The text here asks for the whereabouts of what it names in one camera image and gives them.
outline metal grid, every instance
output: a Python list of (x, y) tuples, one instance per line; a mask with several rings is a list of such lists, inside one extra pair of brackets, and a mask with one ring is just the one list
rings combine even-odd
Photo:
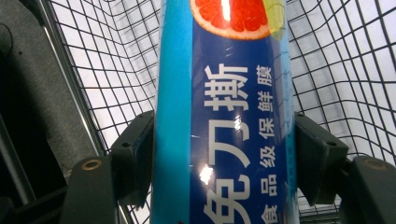
[[(349, 146), (395, 164), (396, 20), (391, 1), (288, 1), (294, 106)], [(340, 223), (335, 204), (310, 207), (301, 223)]]
[[(60, 51), (77, 79), (104, 154), (127, 124), (155, 106), (161, 0), (49, 0)], [(295, 110), (347, 143), (349, 157), (395, 164), (396, 2), (287, 1)], [(308, 205), (301, 223), (339, 223), (338, 207)], [(133, 223), (149, 222), (149, 203)]]

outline black plastic part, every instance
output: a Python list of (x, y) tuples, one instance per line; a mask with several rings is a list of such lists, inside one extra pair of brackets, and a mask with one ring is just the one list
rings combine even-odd
[(88, 158), (74, 166), (60, 223), (119, 223), (109, 157)]
[(111, 159), (121, 205), (143, 207), (149, 193), (154, 112), (138, 115), (111, 147)]
[(339, 187), (343, 223), (396, 223), (396, 168), (372, 157), (357, 157)]
[(40, 26), (44, 25), (44, 20), (41, 17), (40, 9), (38, 7), (37, 1), (36, 0), (20, 0), (20, 2), (29, 9), (29, 11), (32, 12), (32, 14), (35, 16), (35, 18), (38, 21), (38, 24)]
[(295, 117), (298, 187), (309, 204), (332, 204), (347, 145), (305, 115)]
[(55, 190), (16, 210), (18, 223), (58, 223), (67, 187)]
[(14, 204), (8, 197), (0, 197), (0, 223), (15, 223)]

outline black bracket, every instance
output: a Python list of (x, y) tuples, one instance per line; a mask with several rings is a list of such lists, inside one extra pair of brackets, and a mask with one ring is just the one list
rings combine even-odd
[(396, 168), (368, 156), (347, 159), (347, 146), (313, 120), (296, 114), (298, 186), (311, 205), (342, 198), (347, 224), (396, 223)]

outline cling film box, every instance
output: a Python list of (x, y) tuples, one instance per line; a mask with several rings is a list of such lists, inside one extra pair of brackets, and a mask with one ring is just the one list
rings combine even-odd
[(296, 221), (283, 1), (163, 3), (151, 223)]

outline white chinese characters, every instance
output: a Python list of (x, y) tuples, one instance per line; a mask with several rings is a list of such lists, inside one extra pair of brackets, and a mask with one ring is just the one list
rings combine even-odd
[(217, 179), (216, 192), (209, 190), (207, 192), (207, 201), (204, 207), (204, 213), (216, 224), (234, 223), (234, 211), (238, 212), (244, 220), (244, 223), (250, 224), (250, 218), (246, 209), (237, 202), (237, 200), (246, 200), (250, 195), (250, 181), (246, 175), (240, 175), (239, 181), (244, 183), (243, 191), (235, 191), (233, 179)]
[(205, 106), (212, 106), (213, 111), (219, 111), (221, 106), (227, 107), (228, 111), (233, 111), (236, 106), (248, 110), (248, 95), (241, 90), (248, 81), (241, 74), (247, 72), (247, 67), (224, 66), (224, 63), (220, 63), (219, 73), (212, 74), (207, 66), (205, 73), (209, 81), (205, 83), (205, 96), (210, 96), (212, 100), (205, 101)]

